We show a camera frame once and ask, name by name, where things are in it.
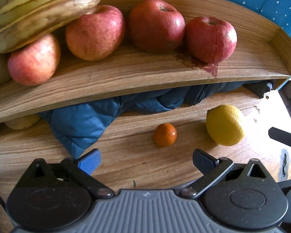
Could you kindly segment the wooden desk shelf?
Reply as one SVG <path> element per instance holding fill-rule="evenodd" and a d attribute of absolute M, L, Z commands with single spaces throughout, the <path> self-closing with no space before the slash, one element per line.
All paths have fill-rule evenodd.
<path fill-rule="evenodd" d="M 101 0 L 123 14 L 142 0 Z M 206 72 L 182 53 L 154 55 L 123 42 L 98 62 L 74 57 L 63 48 L 55 75 L 45 84 L 0 86 L 0 123 L 58 107 L 141 91 L 228 81 L 286 79 L 291 76 L 291 38 L 270 20 L 226 0 L 164 0 L 189 21 L 211 15 L 229 21 L 238 35 L 232 56 Z"/>

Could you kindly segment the beige fruit under shelf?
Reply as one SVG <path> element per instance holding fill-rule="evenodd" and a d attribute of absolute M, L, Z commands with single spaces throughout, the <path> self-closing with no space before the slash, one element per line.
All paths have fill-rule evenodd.
<path fill-rule="evenodd" d="M 21 130 L 33 126 L 40 119 L 41 117 L 38 114 L 32 114 L 6 121 L 4 124 L 13 130 Z"/>

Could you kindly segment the pale red apple leftmost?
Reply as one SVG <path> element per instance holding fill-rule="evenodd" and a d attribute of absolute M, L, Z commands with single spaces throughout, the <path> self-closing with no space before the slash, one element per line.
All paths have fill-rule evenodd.
<path fill-rule="evenodd" d="M 60 56 L 58 39 L 53 34 L 47 34 L 13 51 L 8 59 L 8 71 L 11 78 L 21 85 L 41 85 L 55 73 Z"/>

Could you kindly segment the dark blue quilted cloth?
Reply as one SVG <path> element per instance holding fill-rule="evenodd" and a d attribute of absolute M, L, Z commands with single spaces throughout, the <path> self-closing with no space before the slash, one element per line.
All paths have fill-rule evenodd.
<path fill-rule="evenodd" d="M 74 158 L 79 158 L 125 111 L 162 113 L 176 109 L 182 104 L 194 106 L 217 92 L 225 93 L 241 86 L 263 97 L 266 92 L 274 89 L 274 84 L 274 80 L 265 80 L 168 88 L 56 108 L 40 112 L 39 116 L 49 124 L 53 135 L 68 153 Z"/>

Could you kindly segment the banana bunch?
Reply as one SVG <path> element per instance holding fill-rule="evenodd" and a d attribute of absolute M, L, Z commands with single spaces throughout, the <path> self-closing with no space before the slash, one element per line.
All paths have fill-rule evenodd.
<path fill-rule="evenodd" d="M 51 0 L 0 28 L 0 54 L 22 48 L 90 12 L 100 0 Z"/>

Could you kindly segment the yellow lemon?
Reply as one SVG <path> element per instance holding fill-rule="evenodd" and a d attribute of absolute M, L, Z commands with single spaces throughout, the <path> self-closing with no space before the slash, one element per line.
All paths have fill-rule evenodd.
<path fill-rule="evenodd" d="M 210 137 L 223 146 L 238 144 L 243 140 L 247 127 L 243 112 L 229 104 L 208 110 L 205 124 Z"/>

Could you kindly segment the red apple rightmost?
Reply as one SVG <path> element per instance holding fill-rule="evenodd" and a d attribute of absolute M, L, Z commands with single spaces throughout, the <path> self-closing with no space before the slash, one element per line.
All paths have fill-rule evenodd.
<path fill-rule="evenodd" d="M 229 58 L 238 42 L 232 24 L 207 16 L 190 20 L 185 28 L 184 39 L 189 53 L 207 64 L 219 63 Z"/>

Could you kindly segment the small orange tangerine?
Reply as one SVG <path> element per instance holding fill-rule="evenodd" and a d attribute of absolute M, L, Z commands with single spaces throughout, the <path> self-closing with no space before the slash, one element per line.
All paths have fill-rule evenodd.
<path fill-rule="evenodd" d="M 172 124 L 163 123 L 156 127 L 153 138 L 159 147 L 169 147 L 177 140 L 177 130 Z"/>

